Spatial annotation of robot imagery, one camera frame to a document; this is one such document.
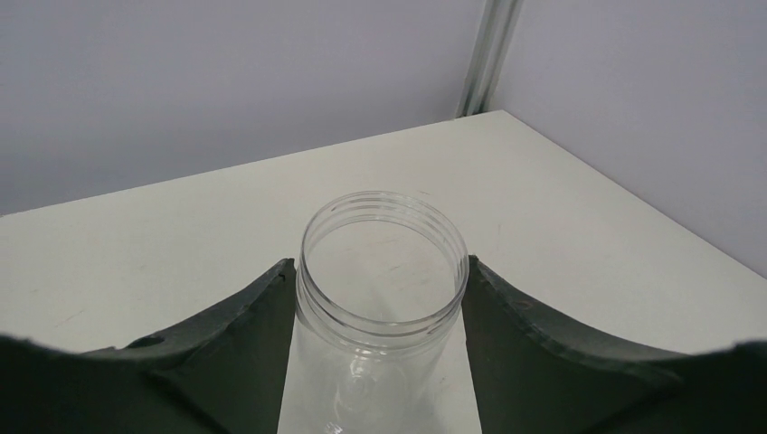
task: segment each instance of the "gray wall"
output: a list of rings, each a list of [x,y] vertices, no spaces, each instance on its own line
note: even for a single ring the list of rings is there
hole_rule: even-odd
[[[493,107],[767,277],[764,0],[525,0]]]
[[[0,213],[452,118],[478,0],[0,0]]]

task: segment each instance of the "jar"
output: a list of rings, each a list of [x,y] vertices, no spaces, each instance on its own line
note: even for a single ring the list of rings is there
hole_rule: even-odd
[[[297,267],[309,432],[410,432],[469,276],[456,227],[418,199],[352,193],[311,219]]]

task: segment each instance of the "jar rim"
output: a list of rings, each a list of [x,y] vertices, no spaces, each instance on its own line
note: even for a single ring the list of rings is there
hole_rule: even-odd
[[[453,247],[457,249],[455,251],[456,253],[456,260],[453,260],[454,262],[457,262],[456,264],[451,264],[456,267],[458,267],[458,276],[459,278],[456,279],[456,291],[453,295],[452,299],[443,307],[438,309],[437,311],[428,314],[427,316],[423,316],[420,318],[408,320],[408,321],[402,321],[402,322],[396,322],[396,321],[381,321],[381,320],[375,320],[372,318],[368,318],[365,316],[360,316],[358,314],[355,314],[354,312],[349,311],[348,309],[345,309],[338,305],[333,299],[327,296],[325,292],[322,291],[322,289],[319,287],[317,282],[313,279],[307,265],[307,246],[308,246],[308,239],[310,236],[313,235],[314,230],[317,228],[318,221],[323,217],[326,216],[328,212],[332,212],[335,210],[335,208],[341,204],[345,203],[354,203],[354,202],[365,202],[365,201],[375,201],[375,202],[381,202],[381,203],[389,203],[391,206],[401,206],[404,208],[407,208],[409,212],[412,213],[412,215],[415,214],[421,214],[421,217],[428,217],[433,222],[436,222],[436,224],[439,227],[441,231],[439,231],[440,235],[445,238],[445,240],[451,241],[454,245]],[[391,222],[387,221],[386,219],[365,219],[360,220],[358,222],[363,221],[370,221],[370,220],[383,220],[385,222]],[[429,239],[432,243],[435,243],[435,241],[431,240],[428,236],[426,236],[424,233],[416,230],[414,227],[406,224],[406,222],[393,222],[397,224],[401,224],[402,226],[417,231],[421,236],[426,237]],[[332,228],[327,233],[330,233],[331,231],[334,231],[335,229],[338,229],[338,227]],[[322,240],[327,233],[322,234],[322,236],[316,240],[316,242]],[[445,251],[435,244],[438,249],[444,254]],[[466,285],[467,281],[469,279],[469,254],[467,252],[466,243],[463,240],[463,237],[460,235],[460,232],[455,227],[455,225],[444,215],[442,212],[438,211],[433,206],[429,205],[428,203],[400,193],[394,193],[394,192],[387,192],[387,191],[363,191],[363,192],[356,192],[356,193],[350,193],[346,194],[344,196],[338,197],[334,199],[333,201],[327,203],[325,206],[320,208],[314,216],[312,216],[311,220],[309,220],[309,223],[307,224],[306,229],[304,230],[303,237],[301,239],[301,252],[300,252],[300,258],[299,258],[299,272],[302,275],[302,278],[305,280],[305,284],[308,283],[311,290],[308,290],[308,295],[312,298],[314,298],[314,301],[318,302],[320,304],[320,307],[322,310],[325,311],[325,313],[334,321],[338,322],[338,324],[341,324],[343,326],[356,329],[359,332],[373,334],[373,335],[379,335],[381,337],[400,337],[400,336],[407,336],[407,335],[415,335],[422,333],[423,331],[426,331],[428,329],[434,328],[434,326],[438,326],[439,323],[441,323],[442,320],[446,318],[451,317],[451,313],[454,311],[457,311],[461,299],[463,298],[463,295],[466,291]]]

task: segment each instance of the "tabletop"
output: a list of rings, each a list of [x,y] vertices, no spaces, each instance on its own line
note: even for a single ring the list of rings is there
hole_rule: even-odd
[[[361,190],[432,204],[510,283],[613,335],[682,353],[767,337],[767,279],[503,111],[3,216],[0,333],[121,347],[295,257],[312,214]],[[440,432],[479,432],[464,341],[459,321]]]

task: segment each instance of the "threaded jar neck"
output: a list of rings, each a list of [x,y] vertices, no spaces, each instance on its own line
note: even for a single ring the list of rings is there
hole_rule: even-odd
[[[358,222],[397,224],[430,241],[452,271],[454,296],[450,302],[418,319],[387,322],[359,316],[328,297],[312,277],[307,258],[330,232]],[[466,244],[441,212],[421,200],[398,193],[352,193],[322,207],[304,232],[298,258],[298,316],[323,339],[346,350],[379,355],[417,351],[449,332],[458,316],[468,278]]]

